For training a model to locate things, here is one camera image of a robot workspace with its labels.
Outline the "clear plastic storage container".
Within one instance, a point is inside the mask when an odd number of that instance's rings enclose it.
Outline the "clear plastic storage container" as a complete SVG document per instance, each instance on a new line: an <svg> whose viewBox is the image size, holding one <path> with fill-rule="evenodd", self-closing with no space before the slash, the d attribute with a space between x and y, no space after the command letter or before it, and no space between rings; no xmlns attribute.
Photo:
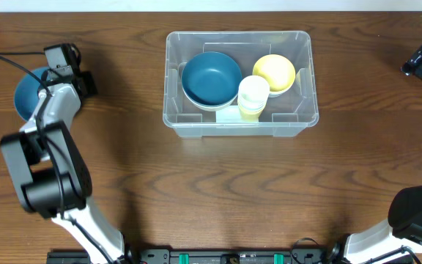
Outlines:
<svg viewBox="0 0 422 264"><path fill-rule="evenodd" d="M295 70L281 91L243 91L264 56ZM293 137L319 121L311 37L304 31L172 32L166 38L163 122L182 137Z"/></svg>

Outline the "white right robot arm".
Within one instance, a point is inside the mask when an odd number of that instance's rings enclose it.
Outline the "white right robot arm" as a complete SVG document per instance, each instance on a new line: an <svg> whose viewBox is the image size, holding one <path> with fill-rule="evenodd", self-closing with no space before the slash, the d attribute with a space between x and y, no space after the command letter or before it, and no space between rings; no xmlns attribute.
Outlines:
<svg viewBox="0 0 422 264"><path fill-rule="evenodd" d="M422 45L401 67L422 80ZM422 254L422 186L402 189L393 199L388 218L348 235L327 252L324 263L419 263Z"/></svg>

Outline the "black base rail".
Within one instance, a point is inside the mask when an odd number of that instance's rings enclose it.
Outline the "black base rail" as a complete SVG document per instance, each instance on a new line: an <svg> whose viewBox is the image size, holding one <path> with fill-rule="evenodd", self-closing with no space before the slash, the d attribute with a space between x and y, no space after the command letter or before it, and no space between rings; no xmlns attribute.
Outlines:
<svg viewBox="0 0 422 264"><path fill-rule="evenodd" d="M148 249L141 253L128 252L122 259L111 263L145 263L145 264L315 264L330 263L326 258L326 250L316 248L299 248L291 251L169 251L168 249ZM409 254L400 254L392 260L384 258L378 262L370 257L367 263L415 263ZM94 263L86 252L52 251L47 253L47 264Z"/></svg>

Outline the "white label in container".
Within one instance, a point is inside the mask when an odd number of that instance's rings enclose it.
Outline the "white label in container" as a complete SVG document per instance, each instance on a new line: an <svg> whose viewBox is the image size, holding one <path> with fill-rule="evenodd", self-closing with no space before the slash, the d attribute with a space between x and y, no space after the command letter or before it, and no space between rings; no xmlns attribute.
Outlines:
<svg viewBox="0 0 422 264"><path fill-rule="evenodd" d="M241 123L243 122L238 106L228 106L215 113L217 123Z"/></svg>

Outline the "white small bowl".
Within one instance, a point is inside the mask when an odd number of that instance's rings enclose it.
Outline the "white small bowl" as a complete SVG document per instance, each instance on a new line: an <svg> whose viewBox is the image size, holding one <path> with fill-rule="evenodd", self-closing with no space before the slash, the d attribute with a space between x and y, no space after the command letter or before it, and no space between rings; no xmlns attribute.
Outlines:
<svg viewBox="0 0 422 264"><path fill-rule="evenodd" d="M289 91L290 87L287 87L286 89L280 90L280 91L270 91L269 93L269 97L270 98L276 98L278 96L281 96L282 94L284 94L285 92Z"/></svg>

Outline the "cream bowl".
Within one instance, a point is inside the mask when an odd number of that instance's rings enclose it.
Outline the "cream bowl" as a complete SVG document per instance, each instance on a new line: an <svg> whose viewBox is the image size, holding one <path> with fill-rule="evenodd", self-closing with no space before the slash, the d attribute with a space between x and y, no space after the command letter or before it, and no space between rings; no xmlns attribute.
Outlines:
<svg viewBox="0 0 422 264"><path fill-rule="evenodd" d="M203 103L199 103L197 101L195 101L186 91L184 91L184 95L185 97L197 108L204 110L204 111L220 111L228 106L230 106L235 99L237 99L237 95L235 95L231 100L219 104L219 105L215 105L215 106L211 106L211 105L205 105Z"/></svg>

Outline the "cream cup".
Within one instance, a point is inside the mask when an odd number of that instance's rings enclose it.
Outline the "cream cup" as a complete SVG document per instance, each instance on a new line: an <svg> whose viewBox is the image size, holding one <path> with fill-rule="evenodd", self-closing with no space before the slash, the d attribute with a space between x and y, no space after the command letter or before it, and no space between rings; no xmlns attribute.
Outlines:
<svg viewBox="0 0 422 264"><path fill-rule="evenodd" d="M250 103L264 103L270 94L269 83L261 76L247 76L239 84L238 98Z"/></svg>

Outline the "yellow small bowl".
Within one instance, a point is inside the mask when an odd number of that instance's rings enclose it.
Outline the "yellow small bowl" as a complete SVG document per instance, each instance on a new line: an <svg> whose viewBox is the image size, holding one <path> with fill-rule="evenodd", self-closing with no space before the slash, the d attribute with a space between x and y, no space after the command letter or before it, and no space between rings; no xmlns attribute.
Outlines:
<svg viewBox="0 0 422 264"><path fill-rule="evenodd" d="M252 74L264 78L273 93L289 89L296 77L292 62L278 54L269 54L258 59L253 66Z"/></svg>

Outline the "yellow cup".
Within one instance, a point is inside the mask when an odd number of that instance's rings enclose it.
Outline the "yellow cup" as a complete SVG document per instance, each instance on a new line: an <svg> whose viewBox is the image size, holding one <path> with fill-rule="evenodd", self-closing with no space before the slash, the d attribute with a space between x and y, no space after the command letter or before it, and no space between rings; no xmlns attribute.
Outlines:
<svg viewBox="0 0 422 264"><path fill-rule="evenodd" d="M241 119L245 122L258 122L262 111L243 111L240 109Z"/></svg>
<svg viewBox="0 0 422 264"><path fill-rule="evenodd" d="M243 108L242 106L238 106L238 108L242 114L247 114L247 115L261 114L262 111L264 110L264 108L247 109L247 108Z"/></svg>

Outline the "light blue cup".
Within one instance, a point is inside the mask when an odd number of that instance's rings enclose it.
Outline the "light blue cup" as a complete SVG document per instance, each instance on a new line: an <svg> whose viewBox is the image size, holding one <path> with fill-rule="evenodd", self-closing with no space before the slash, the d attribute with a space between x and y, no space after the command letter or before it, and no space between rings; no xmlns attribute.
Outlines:
<svg viewBox="0 0 422 264"><path fill-rule="evenodd" d="M238 106L242 106L243 108L247 109L259 109L259 108L265 108L266 103L244 103L242 101L237 102Z"/></svg>

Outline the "dark blue bowl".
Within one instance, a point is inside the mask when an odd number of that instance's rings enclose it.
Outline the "dark blue bowl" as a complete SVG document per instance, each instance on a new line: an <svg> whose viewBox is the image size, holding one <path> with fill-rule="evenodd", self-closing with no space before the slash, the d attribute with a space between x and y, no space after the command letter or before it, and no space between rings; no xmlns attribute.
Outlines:
<svg viewBox="0 0 422 264"><path fill-rule="evenodd" d="M211 106L237 95L242 79L240 66L230 56L215 51L195 55L181 75L183 90L195 101Z"/></svg>
<svg viewBox="0 0 422 264"><path fill-rule="evenodd" d="M40 83L29 74L25 74L15 88L13 103L18 115L28 121L38 104Z"/></svg>

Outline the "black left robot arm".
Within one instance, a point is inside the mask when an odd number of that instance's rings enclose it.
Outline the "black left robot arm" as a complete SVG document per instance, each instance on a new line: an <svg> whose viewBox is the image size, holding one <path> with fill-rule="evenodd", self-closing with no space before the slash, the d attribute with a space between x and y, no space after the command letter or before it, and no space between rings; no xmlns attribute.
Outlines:
<svg viewBox="0 0 422 264"><path fill-rule="evenodd" d="M68 231L90 263L131 263L124 235L101 213L92 198L92 179L70 134L84 99L97 89L89 71L80 69L73 43L44 48L48 66L28 72L30 89L17 88L17 110L31 106L25 125L3 136L1 152L19 203Z"/></svg>

